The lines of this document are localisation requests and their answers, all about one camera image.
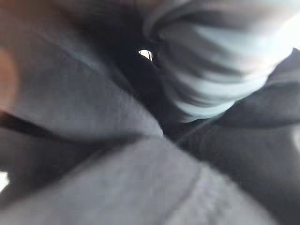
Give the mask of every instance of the light blue fabric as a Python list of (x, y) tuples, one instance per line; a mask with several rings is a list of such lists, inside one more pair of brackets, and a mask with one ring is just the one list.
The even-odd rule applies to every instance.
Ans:
[(217, 116), (259, 90), (292, 52), (280, 29), (298, 0), (167, 0), (145, 35), (161, 43), (162, 83), (181, 122)]

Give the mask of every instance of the bright light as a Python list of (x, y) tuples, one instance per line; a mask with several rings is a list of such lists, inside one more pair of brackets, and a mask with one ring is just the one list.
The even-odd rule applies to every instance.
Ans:
[(0, 192), (9, 184), (7, 172), (0, 172)]
[(141, 50), (139, 53), (152, 61), (152, 52), (149, 52), (148, 50)]

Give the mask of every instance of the cloth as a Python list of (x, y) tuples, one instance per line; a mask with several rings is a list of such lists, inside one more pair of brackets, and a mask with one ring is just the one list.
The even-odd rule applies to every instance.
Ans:
[[(1, 3), (0, 44), (19, 85), (2, 108), (15, 124), (0, 130), (11, 180), (0, 224), (276, 224), (164, 139), (104, 48), (61, 13), (42, 1)], [(51, 135), (15, 130), (18, 120)]]
[(217, 121), (172, 131), (183, 149), (229, 174), (284, 225), (300, 219), (299, 61), (294, 50), (263, 89)]
[(292, 52), (281, 29), (300, 13), (298, 0), (158, 2), (143, 29), (158, 42), (159, 77), (178, 121), (224, 113)]

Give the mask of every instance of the gray sweatshirt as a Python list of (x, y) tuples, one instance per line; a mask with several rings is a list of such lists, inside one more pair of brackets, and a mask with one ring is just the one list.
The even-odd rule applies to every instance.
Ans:
[(160, 43), (161, 82), (181, 122), (225, 112), (292, 52), (281, 29), (300, 12), (298, 0), (153, 3), (143, 9), (144, 34)]

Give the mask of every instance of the sleeve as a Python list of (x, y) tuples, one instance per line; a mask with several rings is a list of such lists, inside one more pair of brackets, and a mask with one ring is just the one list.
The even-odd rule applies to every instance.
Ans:
[(296, 0), (158, 4), (144, 33), (160, 45), (160, 78), (177, 120), (217, 116), (264, 86), (292, 52), (283, 28), (299, 12)]

